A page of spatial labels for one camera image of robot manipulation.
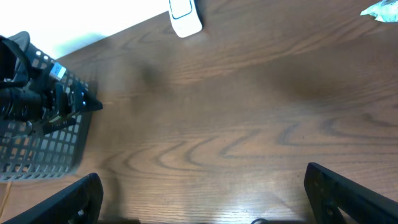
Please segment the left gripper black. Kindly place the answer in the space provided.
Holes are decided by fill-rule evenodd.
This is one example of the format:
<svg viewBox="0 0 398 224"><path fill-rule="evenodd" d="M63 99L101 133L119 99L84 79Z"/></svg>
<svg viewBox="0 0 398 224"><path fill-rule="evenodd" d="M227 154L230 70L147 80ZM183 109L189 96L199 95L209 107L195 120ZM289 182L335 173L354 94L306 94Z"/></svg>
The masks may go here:
<svg viewBox="0 0 398 224"><path fill-rule="evenodd" d="M103 109L102 102L86 91L86 86L81 82L72 81L65 88L62 82L52 80L49 74L41 73L40 90L44 97L44 114L40 121L42 134L76 125L74 116L79 113Z"/></svg>

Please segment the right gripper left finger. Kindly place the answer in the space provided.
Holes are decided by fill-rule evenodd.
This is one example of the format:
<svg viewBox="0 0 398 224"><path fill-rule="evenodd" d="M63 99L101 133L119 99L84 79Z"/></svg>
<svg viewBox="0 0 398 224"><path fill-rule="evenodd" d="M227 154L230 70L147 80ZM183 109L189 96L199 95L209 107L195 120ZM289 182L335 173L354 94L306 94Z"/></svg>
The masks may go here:
<svg viewBox="0 0 398 224"><path fill-rule="evenodd" d="M99 175L90 173L7 223L97 223L103 195Z"/></svg>

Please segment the teal snack packet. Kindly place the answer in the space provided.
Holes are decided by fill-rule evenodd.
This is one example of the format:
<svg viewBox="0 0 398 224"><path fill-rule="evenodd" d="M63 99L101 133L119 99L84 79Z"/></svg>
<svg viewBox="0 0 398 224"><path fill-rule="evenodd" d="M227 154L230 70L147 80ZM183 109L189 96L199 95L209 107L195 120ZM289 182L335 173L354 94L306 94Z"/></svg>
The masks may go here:
<svg viewBox="0 0 398 224"><path fill-rule="evenodd" d="M363 10L360 15L373 16L379 22L397 22L397 0L379 1Z"/></svg>

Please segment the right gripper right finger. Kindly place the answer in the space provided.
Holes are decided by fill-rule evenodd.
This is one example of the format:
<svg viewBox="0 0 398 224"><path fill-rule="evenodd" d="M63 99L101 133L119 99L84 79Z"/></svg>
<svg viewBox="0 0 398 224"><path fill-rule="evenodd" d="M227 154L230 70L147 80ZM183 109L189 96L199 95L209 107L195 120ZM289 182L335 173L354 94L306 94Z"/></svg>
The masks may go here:
<svg viewBox="0 0 398 224"><path fill-rule="evenodd" d="M317 223L345 223L341 211L358 223L397 223L397 202L320 164L308 163L304 187Z"/></svg>

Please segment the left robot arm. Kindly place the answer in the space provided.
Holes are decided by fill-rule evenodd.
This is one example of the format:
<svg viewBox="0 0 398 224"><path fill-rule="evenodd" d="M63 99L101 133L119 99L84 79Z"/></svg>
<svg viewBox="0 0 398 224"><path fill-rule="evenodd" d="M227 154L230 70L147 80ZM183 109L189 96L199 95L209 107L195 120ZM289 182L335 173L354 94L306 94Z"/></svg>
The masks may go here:
<svg viewBox="0 0 398 224"><path fill-rule="evenodd" d="M101 110L103 104L79 81L68 77L58 62L39 57L26 31L1 37L1 119L30 126L31 133L46 135L77 123L77 116Z"/></svg>

